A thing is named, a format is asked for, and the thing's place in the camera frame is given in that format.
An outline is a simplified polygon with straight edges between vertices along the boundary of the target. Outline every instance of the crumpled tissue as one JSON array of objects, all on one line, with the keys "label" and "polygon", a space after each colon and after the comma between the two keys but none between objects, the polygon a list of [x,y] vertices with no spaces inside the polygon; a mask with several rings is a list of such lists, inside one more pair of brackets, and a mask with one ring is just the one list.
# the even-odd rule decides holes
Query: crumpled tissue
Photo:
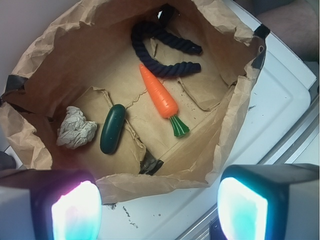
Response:
[{"label": "crumpled tissue", "polygon": [[87,121],[80,108],[68,106],[61,127],[57,130],[58,138],[56,144],[58,146],[65,145],[68,149],[76,149],[91,142],[96,130],[97,123],[95,121]]}]

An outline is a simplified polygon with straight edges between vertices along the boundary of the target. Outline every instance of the orange carrot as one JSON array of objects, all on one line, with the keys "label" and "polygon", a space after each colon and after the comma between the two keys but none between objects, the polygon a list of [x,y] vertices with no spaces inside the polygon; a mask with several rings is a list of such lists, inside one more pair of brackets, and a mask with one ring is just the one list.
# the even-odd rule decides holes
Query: orange carrot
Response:
[{"label": "orange carrot", "polygon": [[170,119],[176,137],[189,132],[189,128],[178,118],[178,105],[161,82],[141,63],[140,72],[146,89],[161,117]]}]

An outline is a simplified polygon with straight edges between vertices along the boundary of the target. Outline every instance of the rope toy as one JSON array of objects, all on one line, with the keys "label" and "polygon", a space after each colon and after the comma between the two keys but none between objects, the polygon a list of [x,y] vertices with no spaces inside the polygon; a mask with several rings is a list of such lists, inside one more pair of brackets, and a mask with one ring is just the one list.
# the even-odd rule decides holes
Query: rope toy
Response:
[{"label": "rope toy", "polygon": [[177,37],[164,28],[151,21],[142,21],[132,28],[131,41],[136,55],[141,62],[155,76],[160,78],[181,77],[190,74],[199,73],[201,66],[199,63],[181,62],[175,65],[163,65],[153,59],[148,53],[145,44],[143,43],[144,35],[155,37],[164,44],[173,49],[177,49],[186,54],[197,54],[202,52],[201,46],[193,43],[190,40]]}]

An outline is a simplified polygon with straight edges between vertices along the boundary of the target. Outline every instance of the led light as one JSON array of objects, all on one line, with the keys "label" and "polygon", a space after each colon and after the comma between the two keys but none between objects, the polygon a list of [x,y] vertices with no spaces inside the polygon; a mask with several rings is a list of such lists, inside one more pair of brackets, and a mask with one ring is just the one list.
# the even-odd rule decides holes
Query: led light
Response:
[{"label": "led light", "polygon": [[80,183],[62,195],[51,207],[53,237],[56,240],[95,240],[98,236],[102,202],[90,181]]},{"label": "led light", "polygon": [[233,177],[224,178],[218,189],[218,215],[227,239],[263,240],[268,201]]}]

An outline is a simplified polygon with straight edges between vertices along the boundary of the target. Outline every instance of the paper bag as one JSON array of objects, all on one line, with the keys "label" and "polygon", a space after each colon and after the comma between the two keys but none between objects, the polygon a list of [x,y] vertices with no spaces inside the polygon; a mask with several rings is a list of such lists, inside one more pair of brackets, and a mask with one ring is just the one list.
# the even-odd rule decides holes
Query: paper bag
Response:
[{"label": "paper bag", "polygon": [[[188,55],[156,39],[144,41],[161,64],[201,65],[200,73],[159,79],[190,128],[182,138],[173,135],[170,121],[152,103],[130,38],[136,23],[156,22],[164,4],[177,10],[166,30],[203,49],[201,55]],[[26,81],[2,96],[1,126],[27,168],[90,171],[104,204],[209,187],[245,119],[264,49],[263,39],[221,0],[82,0],[20,58],[12,75]],[[254,68],[258,58],[262,61]],[[124,105],[127,115],[117,151],[107,155],[99,144],[112,104]],[[75,150],[56,145],[68,106],[98,123],[92,142]],[[153,176],[139,174],[146,150],[164,162]]]}]

